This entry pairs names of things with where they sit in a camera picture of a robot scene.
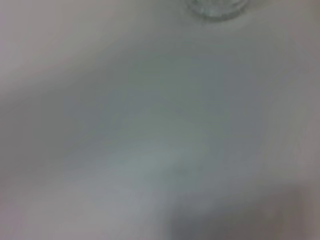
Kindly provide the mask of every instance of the white sink basin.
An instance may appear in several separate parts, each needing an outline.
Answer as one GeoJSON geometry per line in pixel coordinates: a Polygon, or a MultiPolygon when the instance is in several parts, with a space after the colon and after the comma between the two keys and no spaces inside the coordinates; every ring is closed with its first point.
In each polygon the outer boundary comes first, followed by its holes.
{"type": "Polygon", "coordinates": [[[221,24],[173,0],[29,2],[0,6],[0,239],[166,240],[186,191],[218,208],[317,178],[315,1],[221,24]]]}

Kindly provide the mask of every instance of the porcelain sink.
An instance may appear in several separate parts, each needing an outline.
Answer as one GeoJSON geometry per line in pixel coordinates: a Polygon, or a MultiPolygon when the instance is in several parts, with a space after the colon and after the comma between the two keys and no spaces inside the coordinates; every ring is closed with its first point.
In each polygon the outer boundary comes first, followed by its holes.
{"type": "Polygon", "coordinates": [[[319,13],[259,0],[212,23],[182,0],[3,1],[0,239],[168,240],[181,197],[208,211],[314,183],[319,13]]]}

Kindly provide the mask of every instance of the white surface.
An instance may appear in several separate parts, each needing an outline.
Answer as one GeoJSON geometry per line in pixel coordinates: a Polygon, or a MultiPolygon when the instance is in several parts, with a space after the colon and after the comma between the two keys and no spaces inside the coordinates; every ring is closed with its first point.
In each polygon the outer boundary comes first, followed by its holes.
{"type": "Polygon", "coordinates": [[[3,1],[0,239],[162,240],[175,194],[316,177],[312,4],[210,25],[176,1],[3,1]]]}

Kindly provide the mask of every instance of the sink drain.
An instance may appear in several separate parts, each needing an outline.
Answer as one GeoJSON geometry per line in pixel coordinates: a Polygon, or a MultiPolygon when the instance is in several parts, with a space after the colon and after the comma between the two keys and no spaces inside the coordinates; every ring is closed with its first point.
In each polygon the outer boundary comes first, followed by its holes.
{"type": "Polygon", "coordinates": [[[186,0],[199,17],[213,21],[233,19],[244,12],[250,0],[186,0]]]}

